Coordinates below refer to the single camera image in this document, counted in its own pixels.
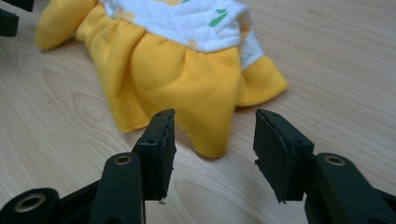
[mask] wooden floor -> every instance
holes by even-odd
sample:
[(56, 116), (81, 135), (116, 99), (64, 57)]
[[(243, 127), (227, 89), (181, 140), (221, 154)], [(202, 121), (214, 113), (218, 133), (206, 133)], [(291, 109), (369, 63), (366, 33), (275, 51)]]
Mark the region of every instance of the wooden floor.
[[(281, 114), (316, 144), (352, 160), (374, 187), (396, 195), (396, 2), (244, 0), (254, 28), (290, 87), (265, 105), (235, 110), (228, 153), (199, 158), (177, 129), (166, 205), (148, 223), (306, 223), (303, 202), (279, 204), (255, 166), (257, 108)], [(33, 13), (16, 12), (16, 37), (0, 37), (0, 206), (34, 188), (61, 197), (100, 178), (110, 156), (143, 131), (119, 133), (85, 46), (41, 52)]]

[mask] yellow skirt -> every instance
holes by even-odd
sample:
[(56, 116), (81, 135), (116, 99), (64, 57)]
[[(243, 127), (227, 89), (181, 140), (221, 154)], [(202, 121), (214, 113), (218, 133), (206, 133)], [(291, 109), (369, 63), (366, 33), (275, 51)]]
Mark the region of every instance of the yellow skirt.
[(206, 157), (225, 153), (237, 105), (261, 104), (288, 87), (267, 56), (242, 72), (238, 47), (203, 53), (111, 19), (95, 0), (50, 1), (35, 43), (53, 49), (73, 33), (91, 53), (120, 131), (174, 108), (177, 125)]

